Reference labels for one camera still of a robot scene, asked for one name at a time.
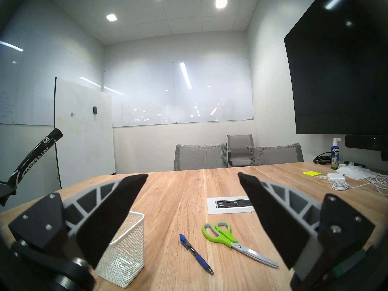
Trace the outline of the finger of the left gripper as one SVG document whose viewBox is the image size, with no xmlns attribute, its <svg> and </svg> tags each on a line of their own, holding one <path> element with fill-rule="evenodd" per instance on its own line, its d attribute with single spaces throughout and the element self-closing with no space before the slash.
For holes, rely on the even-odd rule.
<svg viewBox="0 0 388 291">
<path fill-rule="evenodd" d="M 16 195 L 17 191 L 16 185 L 10 185 L 7 182 L 0 182 L 0 205 L 5 206 L 9 197 L 12 195 Z"/>
</svg>

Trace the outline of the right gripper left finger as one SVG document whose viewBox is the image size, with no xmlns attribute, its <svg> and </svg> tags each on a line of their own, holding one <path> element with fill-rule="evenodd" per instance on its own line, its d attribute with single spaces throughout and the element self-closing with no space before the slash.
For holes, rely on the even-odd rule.
<svg viewBox="0 0 388 291">
<path fill-rule="evenodd" d="M 64 201 L 57 192 L 42 197 L 9 223 L 12 248 L 22 260 L 43 267 L 64 269 L 80 258 L 95 269 L 147 178 L 126 176 Z"/>
</svg>

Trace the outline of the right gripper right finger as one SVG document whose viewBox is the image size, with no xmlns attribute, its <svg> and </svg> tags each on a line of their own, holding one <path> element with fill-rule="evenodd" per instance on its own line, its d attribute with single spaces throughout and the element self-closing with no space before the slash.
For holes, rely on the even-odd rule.
<svg viewBox="0 0 388 291">
<path fill-rule="evenodd" d="M 238 173 L 260 223 L 288 269 L 323 276 L 360 251 L 375 225 L 334 193 L 317 201 L 298 189 Z"/>
</svg>

